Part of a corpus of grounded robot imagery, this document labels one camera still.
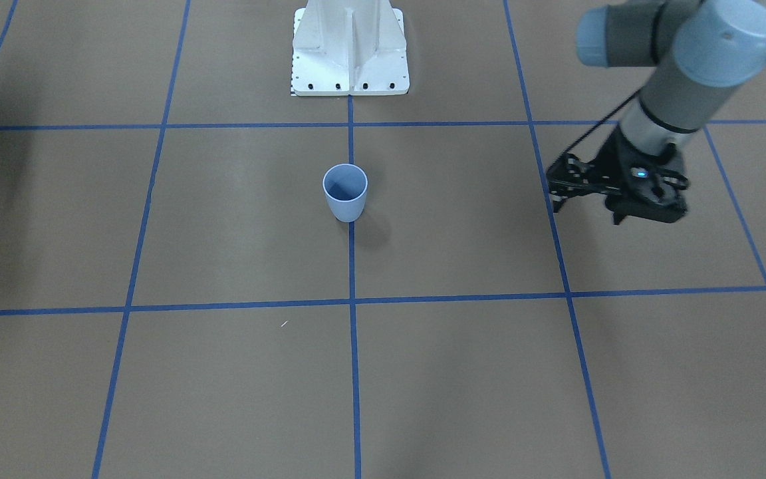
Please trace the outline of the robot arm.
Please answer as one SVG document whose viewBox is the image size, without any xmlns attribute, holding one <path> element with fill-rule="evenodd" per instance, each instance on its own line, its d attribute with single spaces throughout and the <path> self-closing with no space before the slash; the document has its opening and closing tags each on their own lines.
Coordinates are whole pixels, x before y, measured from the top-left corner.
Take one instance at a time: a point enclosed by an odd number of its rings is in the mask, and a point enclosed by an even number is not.
<svg viewBox="0 0 766 479">
<path fill-rule="evenodd" d="M 587 66 L 652 67 L 598 154 L 588 179 L 617 189 L 605 206 L 676 222 L 687 212 L 683 147 L 766 67 L 766 1 L 627 1 L 588 10 L 576 28 Z"/>
</svg>

